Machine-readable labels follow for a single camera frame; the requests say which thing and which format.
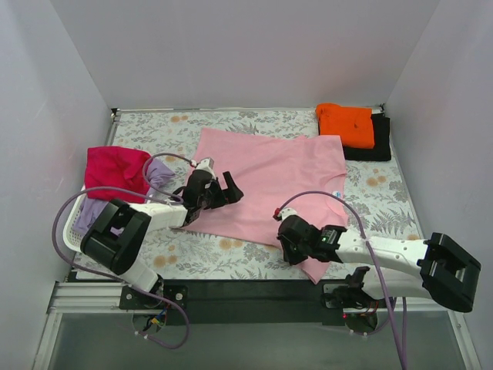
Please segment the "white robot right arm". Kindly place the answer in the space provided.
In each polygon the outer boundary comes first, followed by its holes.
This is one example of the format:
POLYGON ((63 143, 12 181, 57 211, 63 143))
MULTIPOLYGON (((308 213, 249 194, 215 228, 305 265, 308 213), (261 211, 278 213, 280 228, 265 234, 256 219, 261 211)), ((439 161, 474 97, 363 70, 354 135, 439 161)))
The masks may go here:
POLYGON ((349 299, 357 306, 389 295, 427 298, 462 313, 473 309, 481 264, 446 234, 434 233, 427 240, 364 239, 341 226, 318 229, 294 210, 275 218, 280 222, 277 238, 283 258, 289 264, 312 258, 363 265, 347 279, 349 299))

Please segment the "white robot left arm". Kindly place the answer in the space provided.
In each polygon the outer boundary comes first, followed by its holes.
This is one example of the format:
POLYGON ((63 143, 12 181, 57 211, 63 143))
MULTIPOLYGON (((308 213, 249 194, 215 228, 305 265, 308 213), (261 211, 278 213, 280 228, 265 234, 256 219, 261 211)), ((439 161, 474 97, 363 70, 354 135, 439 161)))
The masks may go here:
POLYGON ((229 172, 223 177, 225 189, 210 171, 194 170, 187 184, 173 192, 183 199, 178 204, 111 200, 83 237, 81 252, 138 289, 137 298, 145 307, 158 307, 164 298, 160 276, 139 258, 145 236, 151 230, 188 226, 204 210, 239 202, 243 191, 229 172))

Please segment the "pink t shirt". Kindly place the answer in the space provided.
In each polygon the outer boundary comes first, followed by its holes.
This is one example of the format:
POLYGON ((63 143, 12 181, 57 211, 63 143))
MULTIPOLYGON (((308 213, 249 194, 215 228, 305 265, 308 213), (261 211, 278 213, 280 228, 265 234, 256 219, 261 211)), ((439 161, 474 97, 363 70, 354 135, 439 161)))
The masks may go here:
POLYGON ((274 211, 292 196, 292 207, 310 224, 345 226, 344 206, 333 200, 344 193, 346 161, 340 138, 316 136, 280 139, 204 128, 195 157, 214 159, 216 174, 230 172, 243 198, 206 210, 187 231, 230 240, 248 265, 268 277, 289 268, 276 239, 274 211))

